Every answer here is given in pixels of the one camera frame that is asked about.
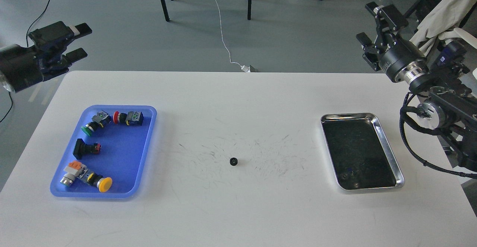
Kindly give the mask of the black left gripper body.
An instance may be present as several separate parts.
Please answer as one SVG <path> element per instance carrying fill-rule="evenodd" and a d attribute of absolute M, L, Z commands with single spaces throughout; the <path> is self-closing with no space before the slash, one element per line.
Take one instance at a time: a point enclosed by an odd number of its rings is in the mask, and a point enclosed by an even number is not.
<path fill-rule="evenodd" d="M 30 47 L 12 44 L 1 48 L 1 86 L 9 92 L 20 92 L 43 81 L 69 71 L 72 64 L 65 59 L 65 51 L 75 39 L 63 21 L 36 29 L 27 36 Z"/>

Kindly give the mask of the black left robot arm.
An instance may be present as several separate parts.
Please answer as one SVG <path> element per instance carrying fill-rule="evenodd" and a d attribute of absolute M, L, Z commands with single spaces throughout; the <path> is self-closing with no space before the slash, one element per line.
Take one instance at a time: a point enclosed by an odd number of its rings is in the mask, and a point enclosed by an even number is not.
<path fill-rule="evenodd" d="M 87 23 L 67 26 L 63 21 L 36 29 L 27 36 L 31 47 L 13 44 L 1 48 L 1 85 L 9 92 L 20 92 L 69 71 L 70 66 L 87 57 L 83 48 L 64 52 L 76 39 L 92 33 Z"/>

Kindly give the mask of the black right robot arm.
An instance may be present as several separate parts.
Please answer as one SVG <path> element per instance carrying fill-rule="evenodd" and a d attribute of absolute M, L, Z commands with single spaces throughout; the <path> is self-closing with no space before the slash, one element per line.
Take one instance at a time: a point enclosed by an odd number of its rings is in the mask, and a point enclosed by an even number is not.
<path fill-rule="evenodd" d="M 427 66 L 424 54 L 401 37 L 408 21 L 394 5 L 379 6 L 372 1 L 365 8 L 375 20 L 377 37 L 371 41 L 366 33 L 356 35 L 363 59 L 374 71 L 384 71 L 392 82 L 409 85 L 399 119 L 404 145 L 410 149 L 404 124 L 420 133 L 440 136 L 456 152 L 458 166 L 469 169 L 470 174 L 443 169 L 411 151 L 413 157 L 431 169 L 476 179 L 476 98 L 459 79 L 470 71 L 463 64 L 464 46 L 445 38 L 446 46 Z"/>

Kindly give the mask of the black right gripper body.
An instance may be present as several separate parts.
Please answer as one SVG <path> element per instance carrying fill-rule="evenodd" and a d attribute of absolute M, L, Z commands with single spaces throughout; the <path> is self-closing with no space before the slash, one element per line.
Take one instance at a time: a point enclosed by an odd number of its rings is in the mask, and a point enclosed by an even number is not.
<path fill-rule="evenodd" d="M 427 83 L 429 75 L 424 60 L 414 44 L 397 39 L 379 50 L 378 67 L 393 83 Z"/>

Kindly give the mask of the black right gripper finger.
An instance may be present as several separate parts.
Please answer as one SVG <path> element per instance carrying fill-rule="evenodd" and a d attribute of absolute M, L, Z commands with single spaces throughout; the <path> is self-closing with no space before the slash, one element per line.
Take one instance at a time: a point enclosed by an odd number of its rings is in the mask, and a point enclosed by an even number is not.
<path fill-rule="evenodd" d="M 358 33 L 356 39 L 360 42 L 363 48 L 363 59 L 375 71 L 382 70 L 380 67 L 380 59 L 384 54 L 384 36 L 383 32 L 378 32 L 374 42 L 370 40 L 365 32 Z"/>
<path fill-rule="evenodd" d="M 387 48 L 395 45 L 401 37 L 400 31 L 409 25 L 404 15 L 393 5 L 378 5 L 374 1 L 365 5 L 366 10 L 375 18 L 377 37 L 374 45 Z"/>

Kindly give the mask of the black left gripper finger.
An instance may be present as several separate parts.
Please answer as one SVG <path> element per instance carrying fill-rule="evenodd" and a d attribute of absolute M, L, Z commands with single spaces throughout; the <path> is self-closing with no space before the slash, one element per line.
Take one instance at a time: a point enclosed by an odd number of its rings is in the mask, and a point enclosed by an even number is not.
<path fill-rule="evenodd" d="M 65 55 L 65 59 L 68 63 L 73 64 L 79 60 L 82 60 L 88 56 L 87 52 L 82 48 L 73 50 Z"/>
<path fill-rule="evenodd" d="M 69 26 L 70 30 L 73 32 L 73 38 L 78 39 L 82 38 L 86 35 L 90 35 L 92 33 L 92 30 L 90 26 L 87 25 L 87 23 L 81 23 L 76 26 Z"/>

